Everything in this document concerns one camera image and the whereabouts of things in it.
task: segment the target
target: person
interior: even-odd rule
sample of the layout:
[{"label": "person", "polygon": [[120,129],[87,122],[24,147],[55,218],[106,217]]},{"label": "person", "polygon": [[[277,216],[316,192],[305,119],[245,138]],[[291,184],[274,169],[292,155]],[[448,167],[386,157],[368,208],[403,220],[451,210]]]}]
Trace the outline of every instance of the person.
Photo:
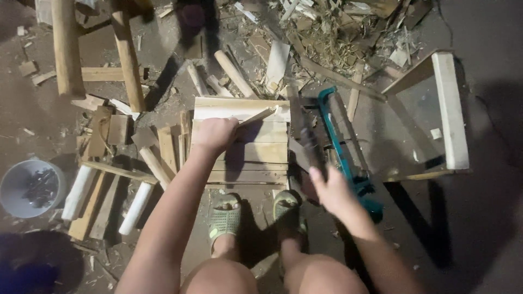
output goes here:
[{"label": "person", "polygon": [[[238,260],[236,233],[240,203],[222,195],[210,220],[211,258],[180,281],[181,258],[194,225],[200,197],[212,167],[235,140],[238,120],[202,121],[187,162],[165,190],[147,220],[134,254],[115,293],[257,293],[256,279]],[[374,227],[350,192],[343,175],[328,168],[328,181],[311,167],[310,177],[321,204],[354,238],[374,286],[384,293],[422,293],[413,273]],[[349,268],[325,255],[302,253],[306,226],[298,202],[288,191],[274,201],[280,258],[289,293],[368,293]]]}]

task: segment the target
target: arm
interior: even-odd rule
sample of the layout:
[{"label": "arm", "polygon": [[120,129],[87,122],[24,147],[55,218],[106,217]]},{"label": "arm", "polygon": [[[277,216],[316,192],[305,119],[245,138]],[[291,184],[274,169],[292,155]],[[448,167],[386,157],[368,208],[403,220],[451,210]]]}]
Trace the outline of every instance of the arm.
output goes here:
[{"label": "arm", "polygon": [[140,234],[115,293],[178,293],[180,265],[200,198],[218,155],[234,139],[237,119],[207,119],[194,147]]},{"label": "arm", "polygon": [[382,293],[423,293],[401,258],[375,228],[372,220],[350,192],[345,177],[330,166],[328,182],[321,172],[311,167],[311,180],[320,202],[336,216],[353,236],[361,258],[375,286]]}]

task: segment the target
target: knee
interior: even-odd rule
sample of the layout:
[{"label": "knee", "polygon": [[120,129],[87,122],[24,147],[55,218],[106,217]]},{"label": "knee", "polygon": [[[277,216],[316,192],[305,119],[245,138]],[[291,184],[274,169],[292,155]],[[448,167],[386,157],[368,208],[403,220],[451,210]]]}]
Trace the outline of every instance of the knee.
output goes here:
[{"label": "knee", "polygon": [[240,263],[212,258],[201,263],[189,274],[181,293],[257,293],[256,279]]},{"label": "knee", "polygon": [[322,254],[309,255],[296,264],[286,273],[285,283],[290,290],[299,285],[293,292],[300,294],[368,293],[367,287],[352,270]]}]

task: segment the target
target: green sandal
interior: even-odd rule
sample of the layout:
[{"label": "green sandal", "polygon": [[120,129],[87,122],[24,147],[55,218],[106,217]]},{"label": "green sandal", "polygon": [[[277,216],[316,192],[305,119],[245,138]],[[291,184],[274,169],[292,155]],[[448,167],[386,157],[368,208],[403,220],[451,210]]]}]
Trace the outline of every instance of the green sandal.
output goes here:
[{"label": "green sandal", "polygon": [[[288,206],[282,205],[280,202],[284,201]],[[296,228],[296,230],[306,236],[307,223],[305,218],[300,215],[301,203],[288,190],[281,191],[274,198],[274,205],[272,207],[272,215],[274,222],[278,228]]]},{"label": "green sandal", "polygon": [[212,209],[212,217],[209,223],[209,238],[211,239],[211,255],[212,248],[216,238],[223,234],[237,235],[240,229],[240,218],[242,205],[239,200],[233,194],[221,195],[218,200],[216,207],[223,207],[228,204],[232,209]]}]

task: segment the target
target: hand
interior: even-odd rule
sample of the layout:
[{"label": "hand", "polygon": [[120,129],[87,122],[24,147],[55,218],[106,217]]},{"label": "hand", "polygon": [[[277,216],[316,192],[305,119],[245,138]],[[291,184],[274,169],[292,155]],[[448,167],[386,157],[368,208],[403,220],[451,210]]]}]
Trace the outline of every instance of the hand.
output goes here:
[{"label": "hand", "polygon": [[348,208],[360,206],[356,196],[349,189],[345,176],[335,167],[328,166],[327,183],[321,171],[314,166],[309,169],[309,175],[320,203],[334,216],[339,217]]},{"label": "hand", "polygon": [[214,156],[222,154],[236,139],[237,118],[208,118],[201,122],[195,136],[195,146],[201,147]]}]

